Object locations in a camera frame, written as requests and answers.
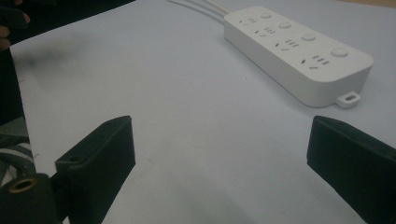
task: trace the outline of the table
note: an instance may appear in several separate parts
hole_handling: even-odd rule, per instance
[[[131,115],[136,167],[104,223],[364,223],[305,155],[315,115],[396,147],[396,10],[220,2],[268,7],[372,55],[361,102],[305,106],[223,38],[215,10],[137,0],[12,47],[37,171],[53,175],[93,129]]]

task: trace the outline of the hand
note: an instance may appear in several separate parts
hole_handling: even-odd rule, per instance
[[[22,4],[23,0],[14,0],[15,6]],[[28,15],[23,13],[23,16],[25,18],[26,23],[29,23],[30,18]],[[6,26],[0,26],[0,52],[8,49],[9,46],[11,45],[9,40],[7,39],[9,35],[9,30]]]

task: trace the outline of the dark background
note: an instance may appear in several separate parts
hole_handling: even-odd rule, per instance
[[[18,8],[29,15],[27,29],[10,30],[8,39],[16,44],[71,22],[80,21],[101,12],[120,7],[134,0],[58,0],[47,6],[28,0]],[[15,74],[12,52],[0,52],[0,125],[23,116],[21,93]]]

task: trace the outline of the white cable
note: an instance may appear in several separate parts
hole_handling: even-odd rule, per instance
[[[220,5],[219,3],[217,3],[213,0],[203,0],[203,1],[208,3],[209,5],[211,5],[212,7],[217,8],[218,10],[220,10],[221,12],[223,12],[225,14],[231,13],[231,11],[229,9],[225,8],[224,6]]]

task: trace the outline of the white power strip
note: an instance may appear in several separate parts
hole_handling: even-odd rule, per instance
[[[373,58],[264,7],[224,17],[224,36],[302,103],[358,103]]]

